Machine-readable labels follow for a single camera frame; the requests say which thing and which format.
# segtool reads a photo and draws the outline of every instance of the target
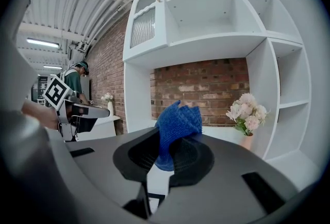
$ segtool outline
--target green shirt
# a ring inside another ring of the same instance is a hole
[[[81,83],[80,83],[80,75],[78,72],[69,73],[65,78],[64,82],[67,86],[69,86],[73,91],[77,91],[80,94],[83,93],[83,90],[81,89]]]

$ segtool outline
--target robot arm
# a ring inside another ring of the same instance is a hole
[[[54,76],[43,97],[56,110],[59,131],[65,141],[77,138],[80,132],[91,131],[98,118],[106,118],[109,110],[80,104],[79,93]]]

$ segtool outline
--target green leaves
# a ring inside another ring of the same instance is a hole
[[[245,120],[241,118],[236,119],[237,124],[235,125],[235,129],[243,133],[245,136],[250,134],[250,131],[245,126]]]

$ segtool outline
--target flower vase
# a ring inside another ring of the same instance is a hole
[[[253,134],[250,133],[248,136],[244,136],[244,138],[242,139],[240,145],[241,145],[242,147],[244,147],[244,148],[250,150],[252,140],[253,140]]]
[[[110,111],[110,117],[113,116],[113,104],[111,101],[108,102],[108,110]]]

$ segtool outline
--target white vase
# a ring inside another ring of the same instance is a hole
[[[112,102],[108,102],[108,110],[110,111],[110,116],[113,116],[113,104]]]

